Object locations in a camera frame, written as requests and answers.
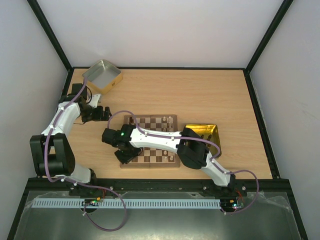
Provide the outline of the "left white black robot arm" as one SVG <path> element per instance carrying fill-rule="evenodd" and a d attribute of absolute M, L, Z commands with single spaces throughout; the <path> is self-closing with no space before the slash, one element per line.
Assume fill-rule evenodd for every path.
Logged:
<path fill-rule="evenodd" d="M 82 124 L 110 119 L 110 108 L 100 105 L 101 98 L 101 94 L 93 94 L 83 83 L 74 83 L 71 92 L 60 97 L 48 127 L 29 141 L 37 176 L 47 177 L 51 182 L 69 180 L 74 185 L 93 181 L 94 171 L 76 163 L 68 135 L 78 118 Z"/>

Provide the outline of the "gold tin tray with pieces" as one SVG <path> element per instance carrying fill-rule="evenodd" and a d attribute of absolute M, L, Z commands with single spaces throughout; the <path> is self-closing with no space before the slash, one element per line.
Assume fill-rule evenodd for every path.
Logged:
<path fill-rule="evenodd" d="M 218 146 L 219 149 L 212 144 L 206 144 L 211 154 L 215 156 L 215 159 L 218 159 L 222 155 L 219 131 L 216 124 L 186 124 L 185 127 L 192 129 L 202 139 L 210 141 Z"/>

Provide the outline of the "wooden chess board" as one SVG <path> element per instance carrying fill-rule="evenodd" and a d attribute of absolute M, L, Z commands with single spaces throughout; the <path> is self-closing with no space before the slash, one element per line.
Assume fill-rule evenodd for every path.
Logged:
<path fill-rule="evenodd" d="M 136 120 L 141 128 L 161 131 L 176 132 L 178 131 L 178 118 L 175 114 L 167 115 L 137 115 Z M 167 159 L 165 159 L 164 151 L 161 149 L 146 147 L 142 153 L 132 159 L 128 164 L 119 164 L 120 168 L 178 168 L 180 167 L 180 159 L 177 154 L 167 151 Z"/>

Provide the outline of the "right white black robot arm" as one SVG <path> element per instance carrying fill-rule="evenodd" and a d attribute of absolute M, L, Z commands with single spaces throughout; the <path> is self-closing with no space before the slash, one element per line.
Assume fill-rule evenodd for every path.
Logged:
<path fill-rule="evenodd" d="M 120 130 L 106 128 L 101 140 L 117 148 L 114 155 L 121 164 L 129 163 L 145 148 L 164 150 L 177 154 L 185 167 L 206 173 L 222 195 L 229 196 L 236 189 L 235 175 L 215 160 L 207 147 L 210 142 L 190 128 L 162 132 L 124 124 Z"/>

